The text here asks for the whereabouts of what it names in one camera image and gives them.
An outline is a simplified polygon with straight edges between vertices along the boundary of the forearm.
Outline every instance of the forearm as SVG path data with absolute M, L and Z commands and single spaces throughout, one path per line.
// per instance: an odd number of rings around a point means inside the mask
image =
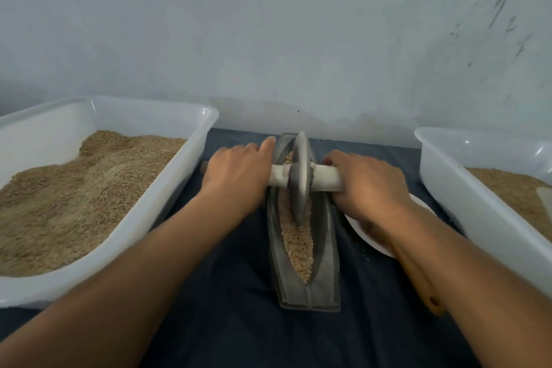
M 237 220 L 200 193 L 2 342 L 3 366 L 136 366 L 182 282 Z
M 423 269 L 485 366 L 552 366 L 552 303 L 429 211 L 382 228 Z

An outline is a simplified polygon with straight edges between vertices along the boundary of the person's right arm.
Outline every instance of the person's right arm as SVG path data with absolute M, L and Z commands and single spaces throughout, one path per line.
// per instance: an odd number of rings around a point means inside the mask
M 552 367 L 552 301 L 430 211 L 415 204 L 400 169 L 334 150 L 346 192 L 336 205 L 371 221 L 422 268 L 486 367 Z

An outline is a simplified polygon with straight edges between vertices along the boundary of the plastic bin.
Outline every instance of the plastic bin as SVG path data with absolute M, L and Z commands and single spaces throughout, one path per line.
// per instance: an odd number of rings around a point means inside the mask
M 495 168 L 552 184 L 552 143 L 510 133 L 418 128 L 420 178 L 466 236 L 552 297 L 552 243 L 465 168 Z
M 196 103 L 98 96 L 48 102 L 0 117 L 0 186 L 22 170 L 76 158 L 81 142 L 97 130 L 188 139 L 99 247 L 47 274 L 0 277 L 0 307 L 44 308 L 141 239 L 188 181 L 218 115 L 215 108 Z

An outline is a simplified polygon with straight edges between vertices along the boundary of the hand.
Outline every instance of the hand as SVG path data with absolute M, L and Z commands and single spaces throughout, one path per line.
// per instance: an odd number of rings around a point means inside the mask
M 239 221 L 262 203 L 272 170 L 276 139 L 219 149 L 209 161 L 200 193 L 215 195 Z
M 334 150 L 323 164 L 335 166 L 343 178 L 346 191 L 334 192 L 333 201 L 349 217 L 384 228 L 398 208 L 414 204 L 403 172 L 387 162 Z

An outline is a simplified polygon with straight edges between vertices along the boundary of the grain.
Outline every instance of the grain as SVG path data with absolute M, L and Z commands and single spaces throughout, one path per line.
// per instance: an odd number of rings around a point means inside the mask
M 97 131 L 75 160 L 14 175 L 0 189 L 0 275 L 45 274 L 93 251 L 184 142 Z
M 293 151 L 290 152 L 285 162 L 292 161 Z M 280 188 L 278 191 L 278 214 L 280 217 L 281 236 L 284 240 L 284 247 L 289 259 L 292 261 L 293 269 L 300 279 L 307 284 L 313 270 L 313 237 L 311 235 L 310 216 L 312 201 L 307 198 L 305 205 L 305 219 L 302 225 L 296 225 L 292 218 L 292 209 L 289 202 L 287 189 Z
M 552 242 L 552 222 L 536 192 L 537 188 L 550 188 L 550 185 L 531 176 L 499 169 L 468 168 L 467 170 Z

